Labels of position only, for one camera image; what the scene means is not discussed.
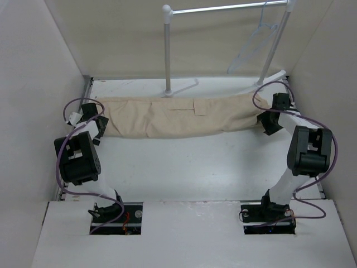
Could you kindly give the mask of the beige trousers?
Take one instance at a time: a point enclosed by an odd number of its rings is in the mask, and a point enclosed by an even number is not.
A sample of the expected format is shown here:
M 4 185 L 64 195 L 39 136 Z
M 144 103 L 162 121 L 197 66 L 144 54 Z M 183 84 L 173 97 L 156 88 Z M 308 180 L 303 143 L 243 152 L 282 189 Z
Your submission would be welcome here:
M 252 93 L 222 98 L 100 98 L 109 119 L 106 136 L 189 138 L 235 132 L 257 125 L 270 104 Z

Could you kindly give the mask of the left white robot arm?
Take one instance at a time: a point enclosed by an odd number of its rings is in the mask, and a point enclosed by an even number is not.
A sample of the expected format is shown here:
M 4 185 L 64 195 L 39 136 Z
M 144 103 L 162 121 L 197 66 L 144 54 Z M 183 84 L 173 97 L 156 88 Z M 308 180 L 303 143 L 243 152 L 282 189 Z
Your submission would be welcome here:
M 104 116 L 104 105 L 90 99 L 81 105 L 80 111 L 64 116 L 73 130 L 65 137 L 54 141 L 57 162 L 56 180 L 74 186 L 83 186 L 83 196 L 92 196 L 111 201 L 107 207 L 95 205 L 89 214 L 100 223 L 120 222 L 125 216 L 123 201 L 116 190 L 101 176 L 102 166 L 96 147 L 104 136 L 109 119 Z

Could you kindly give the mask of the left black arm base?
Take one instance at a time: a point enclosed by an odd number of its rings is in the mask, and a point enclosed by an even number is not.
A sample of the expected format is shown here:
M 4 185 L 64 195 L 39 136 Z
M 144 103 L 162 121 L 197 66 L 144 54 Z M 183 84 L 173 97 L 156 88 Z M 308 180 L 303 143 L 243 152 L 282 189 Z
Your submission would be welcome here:
M 140 235 L 142 230 L 143 203 L 124 203 L 99 207 L 96 203 L 91 215 L 90 235 Z

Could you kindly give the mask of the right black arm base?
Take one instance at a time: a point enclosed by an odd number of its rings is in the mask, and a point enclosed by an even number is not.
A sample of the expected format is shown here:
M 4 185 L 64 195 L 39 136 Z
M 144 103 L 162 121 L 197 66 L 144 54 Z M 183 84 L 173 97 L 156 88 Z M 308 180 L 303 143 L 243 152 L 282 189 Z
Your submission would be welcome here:
M 296 221 L 289 205 L 271 210 L 261 204 L 243 204 L 239 212 L 245 235 L 294 235 Z

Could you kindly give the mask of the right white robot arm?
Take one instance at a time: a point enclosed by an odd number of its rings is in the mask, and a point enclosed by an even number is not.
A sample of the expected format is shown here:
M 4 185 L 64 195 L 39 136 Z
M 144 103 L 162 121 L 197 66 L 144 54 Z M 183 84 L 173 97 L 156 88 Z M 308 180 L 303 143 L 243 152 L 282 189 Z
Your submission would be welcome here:
M 289 94 L 273 95 L 272 108 L 257 116 L 268 136 L 285 129 L 291 135 L 287 153 L 287 169 L 279 181 L 267 190 L 258 208 L 261 221 L 286 218 L 294 194 L 310 178 L 328 171 L 330 167 L 332 132 L 317 127 L 293 110 Z

